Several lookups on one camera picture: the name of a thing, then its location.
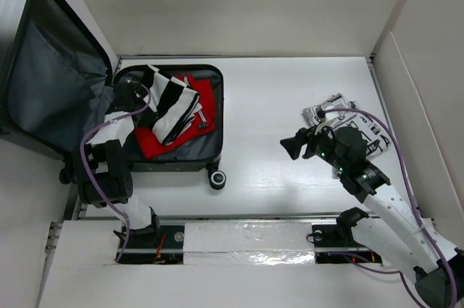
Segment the black and white striped cloth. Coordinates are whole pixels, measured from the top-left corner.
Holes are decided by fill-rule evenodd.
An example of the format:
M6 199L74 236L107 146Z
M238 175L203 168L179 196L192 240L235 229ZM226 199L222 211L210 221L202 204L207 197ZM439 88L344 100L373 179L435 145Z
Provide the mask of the black and white striped cloth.
M150 90L152 101L140 123L150 127L160 143L169 145L191 126L195 114L202 109L200 95L183 81L161 74L152 65L147 67L141 82ZM148 101L146 92L139 96Z

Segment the open suitcase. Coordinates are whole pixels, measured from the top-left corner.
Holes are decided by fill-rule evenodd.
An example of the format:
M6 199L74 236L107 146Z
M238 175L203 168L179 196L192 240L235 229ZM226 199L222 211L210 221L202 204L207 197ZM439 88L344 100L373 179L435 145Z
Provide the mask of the open suitcase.
M109 57L65 0L0 0L0 134L5 140L55 159L73 180L72 150L104 120L113 87L137 80L145 66L113 75ZM160 65L165 75L209 79L216 130L175 151L144 159L131 134L123 147L132 171L197 171L206 168L213 188L223 146L223 76L210 65Z

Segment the white floor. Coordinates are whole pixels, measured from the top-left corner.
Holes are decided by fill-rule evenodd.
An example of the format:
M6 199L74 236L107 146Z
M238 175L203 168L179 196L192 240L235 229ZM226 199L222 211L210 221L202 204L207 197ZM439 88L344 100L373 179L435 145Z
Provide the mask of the white floor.
M305 126L302 109L338 92L384 118L364 58L139 59L124 61L123 67L147 62L212 64L223 72L225 84L220 169L228 176L227 186L213 191L206 172L133 174L134 193L159 215L272 217L359 206L332 179L329 165L317 158L293 162L279 141ZM395 152L374 163L404 195ZM87 215L102 211L89 208ZM195 265L116 265L112 230L119 225L102 220L64 224L40 308L414 307L397 275L374 275L349 264L224 265L222 259L196 258L190 262ZM304 241L306 231L297 227L282 231L286 242L294 231L301 235L290 238ZM233 238L234 232L227 232ZM216 243L221 251L227 244L235 251L234 242ZM312 254L310 245L294 245Z
M224 75L224 147L221 191L203 172L134 173L134 192L162 216L292 216L339 213L360 204L318 158L292 161L279 141L305 122L305 107L343 93L384 119L364 58L136 59L134 64L211 64ZM405 195L397 156L374 159ZM88 216L105 215L89 207Z

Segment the red fabric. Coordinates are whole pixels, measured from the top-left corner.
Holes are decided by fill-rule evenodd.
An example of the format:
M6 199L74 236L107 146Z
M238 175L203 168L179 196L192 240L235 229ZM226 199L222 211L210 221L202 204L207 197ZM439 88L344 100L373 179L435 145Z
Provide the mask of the red fabric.
M214 96L212 94L211 82L209 80L194 80L192 75L177 76L177 78L182 81L184 81L185 77L187 77L190 87L200 94L199 103L202 105L202 111L206 117L207 126L201 129L199 128L199 125L201 125L203 121L197 112L190 128L180 134L172 144L167 146L162 145L158 141L150 128L136 128L134 130L134 134L146 159L152 159L156 156L171 152L187 141L190 141L197 136L203 136L204 134L210 133L216 129L216 108Z

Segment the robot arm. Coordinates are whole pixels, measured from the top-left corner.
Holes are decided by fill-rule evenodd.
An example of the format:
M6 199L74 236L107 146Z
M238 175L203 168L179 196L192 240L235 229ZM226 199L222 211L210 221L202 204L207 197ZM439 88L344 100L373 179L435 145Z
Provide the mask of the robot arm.
M115 87L115 100L105 114L104 124L93 130L96 133L85 142L84 154L81 147L74 149L72 161L80 200L108 212L115 208L108 205L108 201L117 204L119 212L115 213L116 216L124 223L126 218L130 220L129 239L142 242L145 246L156 246L161 241L158 216L134 194L132 175L123 150L127 137L134 129L133 115L144 110L134 108L148 107L136 96L135 87L136 84L127 83ZM107 200L97 191L91 176ZM115 234L124 240L127 230L123 229L122 233L115 231Z
M345 238L367 246L392 263L415 284L420 297L429 306L448 307L450 279L442 260L424 235L425 228L452 270L457 300L464 297L462 251L426 222L418 225L409 204L385 174L366 159L367 142L359 130L350 127L332 130L322 123L300 129L293 138L283 139L281 145L292 159L297 159L306 145L304 159L319 156L332 165L343 187L381 218L381 222L374 222L359 208L341 213L337 225Z

